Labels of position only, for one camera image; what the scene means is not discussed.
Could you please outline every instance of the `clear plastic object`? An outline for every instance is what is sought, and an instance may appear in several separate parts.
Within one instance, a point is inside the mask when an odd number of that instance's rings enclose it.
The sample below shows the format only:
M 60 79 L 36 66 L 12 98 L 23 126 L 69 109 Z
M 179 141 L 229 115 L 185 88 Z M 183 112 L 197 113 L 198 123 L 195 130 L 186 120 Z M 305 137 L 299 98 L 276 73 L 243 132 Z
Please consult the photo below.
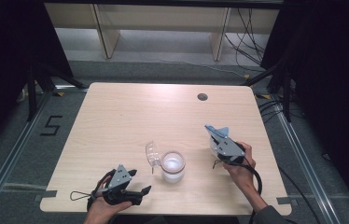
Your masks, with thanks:
M 173 184 L 180 181 L 184 176 L 184 168 L 186 167 L 186 160 L 183 155 L 178 151 L 168 151 L 160 159 L 156 151 L 157 146 L 154 141 L 146 144 L 147 160 L 152 167 L 152 173 L 154 174 L 155 166 L 160 166 L 166 182 Z

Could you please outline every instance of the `white desk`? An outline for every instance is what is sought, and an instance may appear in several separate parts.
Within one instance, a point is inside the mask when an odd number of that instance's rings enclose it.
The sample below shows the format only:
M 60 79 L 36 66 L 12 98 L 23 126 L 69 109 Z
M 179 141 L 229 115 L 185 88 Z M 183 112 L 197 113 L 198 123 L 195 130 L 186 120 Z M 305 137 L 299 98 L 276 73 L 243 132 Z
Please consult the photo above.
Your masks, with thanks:
M 199 93 L 208 99 L 200 101 Z M 87 200 L 71 201 L 71 191 L 91 192 L 106 172 L 122 163 L 137 170 L 128 190 L 152 186 L 140 206 L 123 214 L 250 214 L 251 206 L 227 171 L 221 165 L 212 169 L 215 158 L 206 123 L 228 126 L 232 139 L 253 146 L 263 198 L 288 215 L 291 206 L 276 200 L 287 195 L 251 89 L 169 84 L 92 84 L 47 188 L 57 195 L 44 198 L 41 209 L 86 212 Z M 151 140 L 160 144 L 160 154 L 175 149 L 185 156 L 186 174 L 179 183 L 165 183 L 159 169 L 151 173 L 145 154 Z

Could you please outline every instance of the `desk leg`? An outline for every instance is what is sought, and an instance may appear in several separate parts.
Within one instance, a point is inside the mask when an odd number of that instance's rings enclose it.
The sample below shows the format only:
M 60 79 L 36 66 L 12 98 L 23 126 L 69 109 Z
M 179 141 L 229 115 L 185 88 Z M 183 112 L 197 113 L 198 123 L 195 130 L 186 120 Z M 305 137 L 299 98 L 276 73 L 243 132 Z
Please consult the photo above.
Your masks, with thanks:
M 221 21 L 220 30 L 217 33 L 210 34 L 210 44 L 212 46 L 213 59 L 219 61 L 223 47 L 225 33 L 227 32 L 227 25 L 230 20 L 230 7 L 223 8 L 223 18 Z
M 119 40 L 120 30 L 114 30 L 110 20 L 105 16 L 104 5 L 91 5 L 92 13 L 96 22 L 99 39 L 105 50 L 105 57 L 113 56 L 114 48 Z

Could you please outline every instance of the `wooden table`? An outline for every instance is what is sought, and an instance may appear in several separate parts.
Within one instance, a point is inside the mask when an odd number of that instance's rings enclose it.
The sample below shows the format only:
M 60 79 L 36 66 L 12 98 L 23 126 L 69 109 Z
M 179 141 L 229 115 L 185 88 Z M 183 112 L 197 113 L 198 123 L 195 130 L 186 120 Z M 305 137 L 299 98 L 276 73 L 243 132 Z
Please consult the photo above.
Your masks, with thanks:
M 207 100 L 198 99 L 205 93 Z M 253 146 L 253 157 L 263 182 L 262 196 L 280 214 L 291 212 L 270 141 L 248 87 L 93 83 L 78 112 L 44 198 L 45 212 L 86 212 L 87 200 L 71 201 L 74 190 L 90 193 L 102 176 L 121 163 L 136 169 L 127 190 L 152 186 L 140 206 L 122 214 L 219 215 L 250 214 L 251 206 L 215 157 L 204 125 L 228 126 L 230 137 Z M 154 140 L 161 155 L 177 150 L 186 158 L 186 174 L 176 184 L 164 182 L 161 169 L 154 175 L 145 146 Z

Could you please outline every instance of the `gray carpet floor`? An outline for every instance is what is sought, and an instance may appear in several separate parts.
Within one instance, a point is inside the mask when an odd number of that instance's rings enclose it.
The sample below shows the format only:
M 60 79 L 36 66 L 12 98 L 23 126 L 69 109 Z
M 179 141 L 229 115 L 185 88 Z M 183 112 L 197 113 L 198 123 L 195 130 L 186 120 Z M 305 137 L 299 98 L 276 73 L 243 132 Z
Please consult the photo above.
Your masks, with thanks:
M 244 70 L 237 66 L 214 66 L 216 70 L 190 64 L 171 63 L 92 63 L 70 62 L 75 78 L 84 84 L 94 81 L 135 82 L 135 83 L 176 83 L 239 85 L 245 75 L 254 77 L 258 72 Z M 56 84 L 67 84 L 60 79 L 53 79 Z M 266 92 L 268 78 L 253 86 L 255 93 Z M 35 129 L 27 142 L 16 166 L 12 170 L 2 192 L 0 193 L 0 223 L 82 223 L 82 213 L 44 213 L 39 209 L 39 197 L 45 190 L 55 165 L 61 155 L 77 112 L 86 95 L 84 91 L 67 91 L 63 96 L 52 95 L 45 106 Z M 257 99 L 259 105 L 268 102 Z M 263 112 L 263 120 L 270 138 L 277 163 L 301 189 L 321 223 L 326 223 L 309 184 L 305 178 L 297 157 L 294 154 L 282 124 L 277 116 L 269 114 L 273 107 Z M 26 124 L 28 104 L 20 102 L 11 112 L 10 119 L 0 132 L 0 167 L 8 152 L 14 146 L 22 128 Z M 342 223 L 349 223 L 349 190 L 343 184 L 331 161 L 322 157 L 325 150 L 321 147 L 308 118 L 302 115 L 301 106 L 296 101 L 291 103 L 292 125 L 313 162 L 321 184 L 328 193 Z M 45 127 L 50 116 L 62 116 L 55 119 L 60 125 L 56 135 Z M 307 203 L 300 196 L 294 185 L 282 175 L 286 191 L 292 200 L 292 213 L 286 217 L 297 223 L 317 223 Z M 239 217 L 241 223 L 248 223 L 248 216 Z

